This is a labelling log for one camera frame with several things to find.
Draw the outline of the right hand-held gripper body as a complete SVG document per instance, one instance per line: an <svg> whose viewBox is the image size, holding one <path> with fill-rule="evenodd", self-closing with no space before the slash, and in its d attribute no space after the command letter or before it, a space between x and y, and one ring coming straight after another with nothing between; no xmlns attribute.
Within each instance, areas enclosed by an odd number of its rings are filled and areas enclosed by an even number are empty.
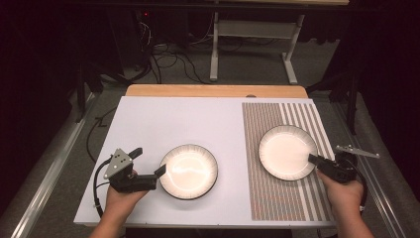
<svg viewBox="0 0 420 238"><path fill-rule="evenodd" d="M335 160L318 158L318 170L339 183L348 183L358 175L358 156L379 159L380 154L370 153L352 145L337 146Z"/></svg>

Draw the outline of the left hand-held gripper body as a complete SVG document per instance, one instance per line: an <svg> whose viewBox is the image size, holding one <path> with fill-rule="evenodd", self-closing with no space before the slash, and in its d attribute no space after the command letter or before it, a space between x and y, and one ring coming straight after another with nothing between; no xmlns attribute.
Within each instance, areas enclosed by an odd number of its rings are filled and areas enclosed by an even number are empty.
<svg viewBox="0 0 420 238"><path fill-rule="evenodd" d="M109 166L104 174L104 178L110 185L122 193L132 193L136 191L154 190L157 188L155 175L138 175L133 172L134 159L129 157L129 153L122 149L117 149L111 157Z"/></svg>

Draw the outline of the white plate with dark rim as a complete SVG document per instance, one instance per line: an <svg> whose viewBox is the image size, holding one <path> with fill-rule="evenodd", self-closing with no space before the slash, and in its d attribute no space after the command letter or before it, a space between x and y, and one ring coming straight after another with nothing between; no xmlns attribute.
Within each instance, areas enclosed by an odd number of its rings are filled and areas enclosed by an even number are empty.
<svg viewBox="0 0 420 238"><path fill-rule="evenodd" d="M305 130L292 125L271 128L262 136L259 145L262 166L283 180L298 180L310 175L315 168L309 162L310 155L318 155L314 139Z"/></svg>
<svg viewBox="0 0 420 238"><path fill-rule="evenodd" d="M160 164L166 168L160 184L177 199L191 200L205 195L218 177L215 157L198 145L178 146L169 151Z"/></svg>

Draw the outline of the person's right hand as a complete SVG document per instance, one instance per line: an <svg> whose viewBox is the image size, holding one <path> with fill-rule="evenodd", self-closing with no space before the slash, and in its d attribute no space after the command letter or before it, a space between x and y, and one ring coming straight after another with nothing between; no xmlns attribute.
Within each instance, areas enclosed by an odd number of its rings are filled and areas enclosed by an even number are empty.
<svg viewBox="0 0 420 238"><path fill-rule="evenodd" d="M352 180L348 183L339 183L320 171L317 171L317 175L327 189L327 195L336 217L360 214L364 189L358 181Z"/></svg>

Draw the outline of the person's left hand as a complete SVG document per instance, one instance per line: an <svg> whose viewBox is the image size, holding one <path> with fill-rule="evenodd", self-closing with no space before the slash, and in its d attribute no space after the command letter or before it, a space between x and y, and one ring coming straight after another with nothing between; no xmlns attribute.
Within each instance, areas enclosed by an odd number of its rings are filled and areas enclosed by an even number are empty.
<svg viewBox="0 0 420 238"><path fill-rule="evenodd" d="M146 191L121 193L110 186L107 191L105 212L114 216L128 216L146 194Z"/></svg>

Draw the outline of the striped placemat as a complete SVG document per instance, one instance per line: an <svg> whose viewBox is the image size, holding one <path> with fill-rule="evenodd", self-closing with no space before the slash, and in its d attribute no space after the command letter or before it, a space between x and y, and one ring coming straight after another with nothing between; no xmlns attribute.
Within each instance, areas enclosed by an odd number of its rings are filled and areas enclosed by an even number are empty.
<svg viewBox="0 0 420 238"><path fill-rule="evenodd" d="M335 155L314 102L310 99L281 103L245 102L242 110L252 219L332 223L334 217L326 190L315 168L305 178L283 180L271 175L259 157L260 141L268 130L292 125L305 130L314 139L317 156L334 160Z"/></svg>

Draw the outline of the white board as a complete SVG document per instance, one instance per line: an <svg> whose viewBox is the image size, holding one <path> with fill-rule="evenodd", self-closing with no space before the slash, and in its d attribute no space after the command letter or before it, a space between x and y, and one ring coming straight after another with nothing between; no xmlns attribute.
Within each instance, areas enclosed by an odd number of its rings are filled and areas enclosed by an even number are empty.
<svg viewBox="0 0 420 238"><path fill-rule="evenodd" d="M134 168L140 174L155 171L167 152L184 144L200 145L218 164L212 189L193 200L180 200L162 188L149 192L127 223L132 227L191 228L324 228L335 222L254 221L242 105L301 102L290 98L121 98L99 159L117 149L142 148Z"/></svg>

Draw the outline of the dark metal stand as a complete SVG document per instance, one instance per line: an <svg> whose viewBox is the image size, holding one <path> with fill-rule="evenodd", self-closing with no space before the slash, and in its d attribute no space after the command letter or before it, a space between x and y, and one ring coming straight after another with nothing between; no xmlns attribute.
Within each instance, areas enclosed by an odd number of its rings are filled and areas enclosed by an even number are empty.
<svg viewBox="0 0 420 238"><path fill-rule="evenodd" d="M347 102L346 123L350 132L355 135L355 119L357 111L359 79L351 71L344 71L336 75L327 77L306 88L306 93L310 94L318 90L331 89L329 99L331 102Z"/></svg>
<svg viewBox="0 0 420 238"><path fill-rule="evenodd" d="M103 85L99 78L99 69L91 61L81 62L76 71L77 123L83 119L86 112L85 87L88 87L92 93L101 93L103 91Z"/></svg>

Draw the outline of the wooden table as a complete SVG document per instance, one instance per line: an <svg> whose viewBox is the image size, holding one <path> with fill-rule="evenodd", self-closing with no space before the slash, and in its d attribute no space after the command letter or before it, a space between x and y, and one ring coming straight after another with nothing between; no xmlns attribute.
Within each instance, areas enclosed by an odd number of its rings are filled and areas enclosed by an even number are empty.
<svg viewBox="0 0 420 238"><path fill-rule="evenodd" d="M307 98L299 85L135 84L127 96Z"/></svg>

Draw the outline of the metal floor rail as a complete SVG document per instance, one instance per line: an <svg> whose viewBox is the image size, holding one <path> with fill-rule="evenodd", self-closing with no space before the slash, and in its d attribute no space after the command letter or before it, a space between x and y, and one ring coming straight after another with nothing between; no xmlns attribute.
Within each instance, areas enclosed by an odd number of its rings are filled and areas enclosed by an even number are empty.
<svg viewBox="0 0 420 238"><path fill-rule="evenodd" d="M97 100L97 93L90 92L83 102L86 108L82 113L75 106L70 116L53 137L46 151L37 161L27 176L18 194L8 207L8 212L14 212L19 220L13 225L13 232L6 238L28 238L41 216L70 152L86 122L85 114L89 113Z"/></svg>
<svg viewBox="0 0 420 238"><path fill-rule="evenodd" d="M338 121L348 138L348 143L342 143L341 146L344 148L353 148L350 150L350 153L354 153L356 156L358 160L358 170L362 173L367 183L367 203L375 205L377 212L380 214L379 219L384 224L383 231L385 231L390 238L407 238L406 233L401 226L401 222L396 216L391 200L385 192L387 184L381 182L375 173L377 163L383 162L384 155L379 154L379 157L377 158L374 154L371 155L370 152L364 152L362 145L357 138L357 134L353 134L350 127L347 125L346 110L343 108L342 104L332 103L332 108L338 116Z"/></svg>

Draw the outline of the white desk frame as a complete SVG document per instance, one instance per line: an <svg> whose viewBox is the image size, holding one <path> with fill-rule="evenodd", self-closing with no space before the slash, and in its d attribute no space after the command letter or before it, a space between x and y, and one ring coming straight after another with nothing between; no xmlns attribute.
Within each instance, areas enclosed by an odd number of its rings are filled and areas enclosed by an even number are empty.
<svg viewBox="0 0 420 238"><path fill-rule="evenodd" d="M286 52L281 54L282 62L286 71L288 82L297 84L297 78L291 62L291 58L303 26L305 16L299 15L297 20L292 23L275 23L260 21L241 21L241 20L220 20L219 13L213 14L213 40L212 54L210 62L211 81L218 79L219 66L219 38L238 37L238 38L257 38L289 40L289 47Z"/></svg>

